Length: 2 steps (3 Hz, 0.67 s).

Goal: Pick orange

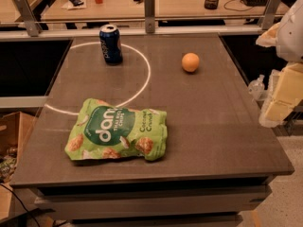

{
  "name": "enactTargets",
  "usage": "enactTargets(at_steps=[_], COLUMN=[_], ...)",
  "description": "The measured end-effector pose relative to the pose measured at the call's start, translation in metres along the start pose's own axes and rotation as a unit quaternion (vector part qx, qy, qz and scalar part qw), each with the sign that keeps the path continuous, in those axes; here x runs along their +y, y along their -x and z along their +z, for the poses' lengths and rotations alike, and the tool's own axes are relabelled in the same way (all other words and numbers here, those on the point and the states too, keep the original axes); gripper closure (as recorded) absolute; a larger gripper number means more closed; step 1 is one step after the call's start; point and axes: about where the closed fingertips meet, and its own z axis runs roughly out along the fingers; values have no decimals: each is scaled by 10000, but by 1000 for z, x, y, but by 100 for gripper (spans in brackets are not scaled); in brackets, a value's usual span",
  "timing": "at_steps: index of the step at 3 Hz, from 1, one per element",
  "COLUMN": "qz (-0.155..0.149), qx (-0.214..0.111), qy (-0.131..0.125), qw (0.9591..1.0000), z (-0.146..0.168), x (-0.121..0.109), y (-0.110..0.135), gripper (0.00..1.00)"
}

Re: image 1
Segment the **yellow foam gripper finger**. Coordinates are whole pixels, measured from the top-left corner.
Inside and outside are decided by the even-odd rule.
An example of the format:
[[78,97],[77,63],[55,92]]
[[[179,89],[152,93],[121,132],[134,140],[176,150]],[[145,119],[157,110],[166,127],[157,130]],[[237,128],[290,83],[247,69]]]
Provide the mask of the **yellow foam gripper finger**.
[[266,128],[281,125],[302,100],[303,64],[289,62],[280,72],[274,70],[270,76],[259,124]]
[[276,45],[276,35],[279,23],[272,25],[267,31],[262,33],[256,40],[256,45],[271,47]]

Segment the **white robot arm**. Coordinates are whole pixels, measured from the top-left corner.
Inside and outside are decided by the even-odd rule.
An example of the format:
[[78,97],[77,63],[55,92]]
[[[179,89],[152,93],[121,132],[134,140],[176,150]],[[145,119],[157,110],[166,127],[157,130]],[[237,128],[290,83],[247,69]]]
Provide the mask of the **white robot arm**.
[[270,76],[267,97],[261,107],[259,124],[274,128],[303,100],[303,0],[296,0],[279,23],[271,26],[256,41],[274,46],[287,65]]

